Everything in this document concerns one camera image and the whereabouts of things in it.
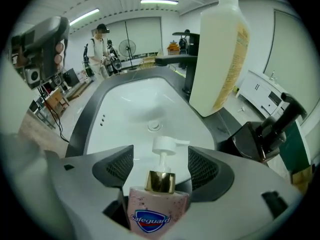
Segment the person's left hand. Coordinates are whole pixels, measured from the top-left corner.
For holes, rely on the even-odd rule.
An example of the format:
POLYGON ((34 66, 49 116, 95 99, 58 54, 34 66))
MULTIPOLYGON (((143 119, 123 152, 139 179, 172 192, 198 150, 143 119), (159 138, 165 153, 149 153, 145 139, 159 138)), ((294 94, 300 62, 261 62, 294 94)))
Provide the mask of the person's left hand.
POLYGON ((53 59, 56 69, 58 71, 61 70, 64 66, 64 58, 65 58, 64 51, 65 51, 65 45, 61 41, 55 46, 55 56, 53 59))

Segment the black faucet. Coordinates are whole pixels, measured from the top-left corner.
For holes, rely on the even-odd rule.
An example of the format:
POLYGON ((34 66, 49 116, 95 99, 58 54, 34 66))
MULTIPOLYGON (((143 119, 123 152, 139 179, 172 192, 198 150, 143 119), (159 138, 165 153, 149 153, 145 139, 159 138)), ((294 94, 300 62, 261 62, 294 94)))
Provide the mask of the black faucet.
POLYGON ((190 99, 192 92, 192 87, 195 78, 200 35, 190 32, 174 32, 173 36, 189 36, 189 49, 188 54, 178 54, 178 55, 167 55, 167 56, 157 56, 155 58, 155 64, 161 67, 167 66, 169 64, 183 63, 186 64, 186 75, 184 81, 184 87, 182 91, 186 94, 187 99, 190 99))

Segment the white cabinet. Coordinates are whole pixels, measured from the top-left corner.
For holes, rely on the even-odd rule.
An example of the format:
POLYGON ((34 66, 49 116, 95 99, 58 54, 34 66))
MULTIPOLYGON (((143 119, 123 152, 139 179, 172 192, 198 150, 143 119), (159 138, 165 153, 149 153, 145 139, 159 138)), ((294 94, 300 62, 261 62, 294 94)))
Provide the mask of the white cabinet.
POLYGON ((281 99, 285 90, 263 73, 248 71, 236 97, 249 101, 264 117, 281 115, 288 104, 281 99))

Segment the white sink basin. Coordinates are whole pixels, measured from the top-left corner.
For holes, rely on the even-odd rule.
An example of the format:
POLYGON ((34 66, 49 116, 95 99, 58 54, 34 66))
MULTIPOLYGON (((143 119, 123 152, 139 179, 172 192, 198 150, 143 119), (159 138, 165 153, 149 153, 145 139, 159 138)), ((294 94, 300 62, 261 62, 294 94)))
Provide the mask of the white sink basin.
POLYGON ((154 137, 168 136, 214 149, 212 134, 196 112, 163 78, 118 85, 104 96, 86 148, 93 154, 132 145, 134 160, 155 163, 154 137))

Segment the cream pump bottle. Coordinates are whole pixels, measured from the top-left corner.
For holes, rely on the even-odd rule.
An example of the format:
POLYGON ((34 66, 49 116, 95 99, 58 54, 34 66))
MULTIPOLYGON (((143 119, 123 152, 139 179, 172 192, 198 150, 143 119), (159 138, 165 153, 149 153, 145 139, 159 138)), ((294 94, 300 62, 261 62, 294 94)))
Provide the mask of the cream pump bottle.
POLYGON ((218 0, 201 12, 189 104, 202 117, 218 112, 232 92, 246 59, 250 32, 239 0, 218 0))

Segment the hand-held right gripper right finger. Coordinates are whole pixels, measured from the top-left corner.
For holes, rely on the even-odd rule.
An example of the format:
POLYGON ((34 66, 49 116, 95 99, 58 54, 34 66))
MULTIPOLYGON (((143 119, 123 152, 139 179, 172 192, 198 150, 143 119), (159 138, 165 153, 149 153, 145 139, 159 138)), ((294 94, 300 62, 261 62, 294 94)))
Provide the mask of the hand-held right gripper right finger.
POLYGON ((269 167, 216 150, 190 146, 191 204, 174 240, 267 240, 302 199, 269 167))

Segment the green board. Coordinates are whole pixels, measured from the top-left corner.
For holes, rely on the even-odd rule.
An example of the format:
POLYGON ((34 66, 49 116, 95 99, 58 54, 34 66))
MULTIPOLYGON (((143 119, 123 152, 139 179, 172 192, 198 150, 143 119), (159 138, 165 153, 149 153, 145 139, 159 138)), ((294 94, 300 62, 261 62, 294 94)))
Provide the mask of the green board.
POLYGON ((286 141, 280 145, 278 172, 290 184, 293 176, 311 165, 310 149, 299 122, 296 120, 285 130, 286 141))

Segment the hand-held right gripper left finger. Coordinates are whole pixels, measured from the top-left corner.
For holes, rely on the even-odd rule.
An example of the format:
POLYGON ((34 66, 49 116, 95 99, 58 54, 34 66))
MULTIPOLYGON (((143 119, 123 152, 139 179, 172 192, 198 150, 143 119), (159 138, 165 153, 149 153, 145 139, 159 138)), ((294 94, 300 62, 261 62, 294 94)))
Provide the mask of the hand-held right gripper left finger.
POLYGON ((54 189, 72 225, 72 240, 135 240, 123 194, 133 151, 128 145, 65 158, 45 152, 54 189))

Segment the long ceiling light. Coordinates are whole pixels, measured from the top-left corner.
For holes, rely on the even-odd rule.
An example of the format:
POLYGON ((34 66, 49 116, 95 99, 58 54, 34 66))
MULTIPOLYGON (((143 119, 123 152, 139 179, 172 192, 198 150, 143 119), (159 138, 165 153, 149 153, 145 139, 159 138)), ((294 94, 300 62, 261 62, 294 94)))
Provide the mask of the long ceiling light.
POLYGON ((140 0, 141 4, 164 4, 177 5, 179 2, 175 0, 140 0))
POLYGON ((89 11, 89 12, 83 14, 82 16, 79 16, 78 18, 72 20, 72 21, 69 23, 69 25, 70 25, 70 26, 73 26, 74 24, 78 23, 79 21, 81 21, 81 20, 83 20, 83 19, 85 19, 85 18, 87 18, 87 17, 89 17, 89 16, 91 16, 91 15, 94 15, 94 14, 98 13, 99 11, 100 11, 100 10, 99 10, 98 8, 96 8, 96 9, 94 9, 94 10, 92 10, 92 11, 89 11))

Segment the black standing fan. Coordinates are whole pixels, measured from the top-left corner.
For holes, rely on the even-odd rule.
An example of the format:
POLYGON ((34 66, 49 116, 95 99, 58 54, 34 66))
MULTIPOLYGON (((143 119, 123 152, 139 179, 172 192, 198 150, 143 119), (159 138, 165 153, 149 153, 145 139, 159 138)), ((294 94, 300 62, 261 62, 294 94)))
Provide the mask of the black standing fan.
POLYGON ((136 52, 136 44, 130 39, 125 39, 119 44, 118 51, 123 57, 129 58, 130 66, 133 68, 132 59, 136 52))

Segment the pink pump bottle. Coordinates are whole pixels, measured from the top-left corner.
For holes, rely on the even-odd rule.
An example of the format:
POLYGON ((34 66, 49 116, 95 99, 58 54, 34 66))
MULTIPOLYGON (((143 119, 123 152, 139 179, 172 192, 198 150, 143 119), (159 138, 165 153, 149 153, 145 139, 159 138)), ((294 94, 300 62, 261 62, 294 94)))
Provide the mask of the pink pump bottle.
POLYGON ((177 153, 177 146, 189 144, 189 140, 169 136, 153 139, 152 152, 159 156, 159 160, 148 171, 144 187, 129 189, 127 216, 133 233, 158 240, 185 214, 190 196, 176 190, 176 174, 166 159, 177 153))

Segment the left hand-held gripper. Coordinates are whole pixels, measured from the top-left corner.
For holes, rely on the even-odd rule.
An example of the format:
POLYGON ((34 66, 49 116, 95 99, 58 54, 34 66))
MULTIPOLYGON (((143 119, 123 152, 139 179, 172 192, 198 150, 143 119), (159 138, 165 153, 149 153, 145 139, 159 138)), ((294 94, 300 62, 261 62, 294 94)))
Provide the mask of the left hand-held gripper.
POLYGON ((59 42, 68 47, 70 21, 53 16, 11 38, 11 62, 30 89, 36 89, 58 74, 54 57, 59 42))

